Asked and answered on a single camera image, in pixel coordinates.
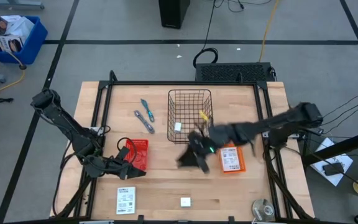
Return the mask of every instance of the black wire basket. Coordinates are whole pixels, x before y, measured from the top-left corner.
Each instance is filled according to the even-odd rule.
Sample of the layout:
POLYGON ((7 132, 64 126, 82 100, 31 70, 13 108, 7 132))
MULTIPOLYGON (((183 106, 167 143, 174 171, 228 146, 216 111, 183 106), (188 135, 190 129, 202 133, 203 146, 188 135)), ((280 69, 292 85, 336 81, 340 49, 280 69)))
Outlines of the black wire basket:
POLYGON ((170 90, 168 92, 168 140, 176 143, 188 142, 187 135, 202 130, 208 135, 213 124, 212 97, 209 90, 170 90), (206 122, 200 115, 208 118, 206 122), (175 132, 175 123, 181 123, 181 131, 175 132))

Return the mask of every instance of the red plastic basket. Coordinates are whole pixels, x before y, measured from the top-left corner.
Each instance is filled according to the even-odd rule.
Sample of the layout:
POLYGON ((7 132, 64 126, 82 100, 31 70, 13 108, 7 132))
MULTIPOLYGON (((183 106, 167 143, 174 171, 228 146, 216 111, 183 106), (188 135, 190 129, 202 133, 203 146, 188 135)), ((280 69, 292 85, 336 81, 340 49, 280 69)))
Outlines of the red plastic basket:
MULTIPOLYGON (((134 161, 134 167, 145 171, 147 167, 147 148, 149 147, 149 140, 144 139, 131 139, 136 146, 136 159, 134 161)), ((129 162, 132 160, 135 154, 134 147, 132 143, 127 139, 125 143, 125 147, 127 147, 130 151, 125 157, 125 160, 128 160, 129 162)))

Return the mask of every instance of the wooden tabletop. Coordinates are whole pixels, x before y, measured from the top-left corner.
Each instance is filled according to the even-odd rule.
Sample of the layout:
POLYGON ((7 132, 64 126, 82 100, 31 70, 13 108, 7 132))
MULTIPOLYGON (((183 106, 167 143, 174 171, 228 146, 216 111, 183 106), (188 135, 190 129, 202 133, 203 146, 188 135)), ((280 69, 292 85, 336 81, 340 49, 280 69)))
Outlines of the wooden tabletop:
MULTIPOLYGON (((223 174, 217 156, 209 156, 207 159, 210 168, 208 175, 203 174, 200 169, 178 169, 176 158, 185 150, 185 145, 174 144, 167 139, 167 101, 168 92, 172 89, 210 90, 215 124, 258 120, 251 86, 113 86, 107 120, 111 131, 106 134, 104 156, 115 156, 118 153, 116 144, 122 137, 148 139, 147 175, 129 180, 120 180, 115 175, 98 178, 92 219, 136 220, 138 215, 144 215, 146 220, 224 221, 228 216, 234 216, 236 221, 252 221, 252 202, 260 198, 271 201, 260 136, 255 140, 257 157, 252 156, 250 146, 242 148, 246 172, 223 174), (154 114, 155 122, 151 124, 155 134, 149 134, 134 116, 134 110, 139 110, 147 118, 147 113, 140 103, 141 98, 147 100, 154 114), (118 187, 136 187, 135 214, 116 215, 118 187), (191 198, 190 208, 181 208, 181 197, 191 198)), ((82 84, 74 118, 84 127, 91 124, 97 90, 98 82, 82 84)), ((288 109, 283 83, 268 83, 268 92, 273 114, 288 109)), ((264 106, 262 92, 260 95, 264 106)), ((289 140, 288 147, 298 150, 295 140, 289 140)), ((305 211, 313 216, 300 156, 286 150, 282 150, 281 154, 289 191, 305 211)), ((76 192, 81 171, 82 166, 76 159, 70 160, 66 165, 56 200, 58 212, 76 192)), ((285 217, 282 196, 278 188, 277 191, 281 199, 281 214, 285 217)), ((87 199, 85 194, 83 204, 87 203, 87 199)))

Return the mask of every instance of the blue bin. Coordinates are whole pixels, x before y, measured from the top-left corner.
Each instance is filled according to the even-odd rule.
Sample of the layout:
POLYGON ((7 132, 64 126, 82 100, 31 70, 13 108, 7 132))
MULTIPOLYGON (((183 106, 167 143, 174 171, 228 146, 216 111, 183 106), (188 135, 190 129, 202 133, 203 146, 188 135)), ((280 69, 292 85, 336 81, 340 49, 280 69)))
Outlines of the blue bin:
MULTIPOLYGON (((24 46, 20 52, 13 53, 23 64, 31 65, 34 63, 41 46, 48 35, 48 31, 42 25, 40 18, 37 16, 26 16, 31 22, 34 23, 34 27, 30 32, 24 46)), ((19 63, 7 52, 3 52, 0 48, 0 62, 2 63, 19 63)))

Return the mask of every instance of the gray floor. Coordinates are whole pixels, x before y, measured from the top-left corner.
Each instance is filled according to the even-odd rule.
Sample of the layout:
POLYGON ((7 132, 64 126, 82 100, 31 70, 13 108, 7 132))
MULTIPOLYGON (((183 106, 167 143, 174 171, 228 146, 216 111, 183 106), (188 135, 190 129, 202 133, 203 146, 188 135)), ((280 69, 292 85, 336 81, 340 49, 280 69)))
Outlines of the gray floor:
MULTIPOLYGON (((358 25, 358 1, 346 2, 358 25)), ((47 39, 58 40, 73 0, 48 0, 44 4, 44 11, 0 9, 0 15, 40 16, 49 31, 47 39)), ((161 27, 157 0, 80 0, 67 39, 204 39, 211 4, 193 0, 182 29, 175 30, 161 27)), ((215 11, 209 38, 261 40, 273 5, 274 1, 263 6, 246 5, 244 12, 235 14, 223 4, 215 11)), ((232 2, 231 7, 237 9, 238 5, 232 2)), ((267 39, 357 40, 338 0, 281 0, 267 39)), ((255 62, 260 52, 259 45, 209 46, 219 50, 219 62, 255 62)), ((81 82, 105 80, 111 69, 119 80, 194 80, 192 60, 200 48, 202 45, 195 44, 65 45, 51 88, 59 92, 62 105, 72 114, 81 82)), ((44 45, 26 70, 25 80, 0 93, 0 97, 15 98, 13 103, 0 104, 0 204, 34 113, 29 106, 31 97, 42 89, 56 49, 57 45, 44 45)), ((210 61, 211 55, 200 57, 200 62, 210 61)), ((325 114, 358 94, 358 45, 267 45, 263 61, 275 67, 291 105, 314 102, 325 114)), ((0 73, 10 83, 21 71, 16 65, 0 64, 0 73)), ((358 113, 332 134, 358 134, 358 113)), ((6 222, 48 217, 66 142, 56 128, 39 122, 6 222)), ((316 216, 352 223, 352 216, 358 214, 358 197, 322 187, 326 186, 324 181, 313 173, 308 175, 316 216)))

